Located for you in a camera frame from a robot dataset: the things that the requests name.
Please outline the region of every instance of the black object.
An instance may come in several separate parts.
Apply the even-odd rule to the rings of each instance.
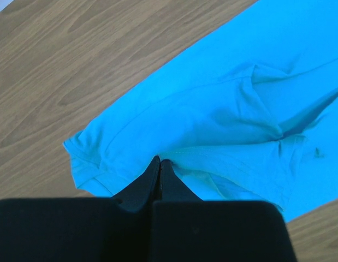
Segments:
[[[0,201],[0,261],[296,261],[278,210],[201,201],[154,157],[112,198]]]

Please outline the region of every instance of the garment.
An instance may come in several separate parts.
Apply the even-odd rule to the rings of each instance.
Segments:
[[[338,172],[323,173],[338,170],[337,145],[338,1],[324,0],[256,3],[64,143],[76,186],[96,196],[158,154],[202,199],[266,200],[286,220],[338,197]]]

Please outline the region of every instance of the wood grain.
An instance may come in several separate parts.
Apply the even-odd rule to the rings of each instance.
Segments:
[[[0,13],[0,199],[87,195],[62,141],[255,1],[15,0]],[[300,261],[338,261],[338,201],[288,227]]]

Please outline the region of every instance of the blue fabric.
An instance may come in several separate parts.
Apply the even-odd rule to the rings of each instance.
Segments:
[[[77,188],[111,197],[158,154],[204,200],[286,221],[338,197],[338,1],[263,0],[64,143]]]

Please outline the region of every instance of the wooden table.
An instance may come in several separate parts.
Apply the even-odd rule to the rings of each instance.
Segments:
[[[0,13],[0,199],[88,195],[62,141],[253,2],[15,0]],[[288,227],[300,261],[338,262],[338,200]]]

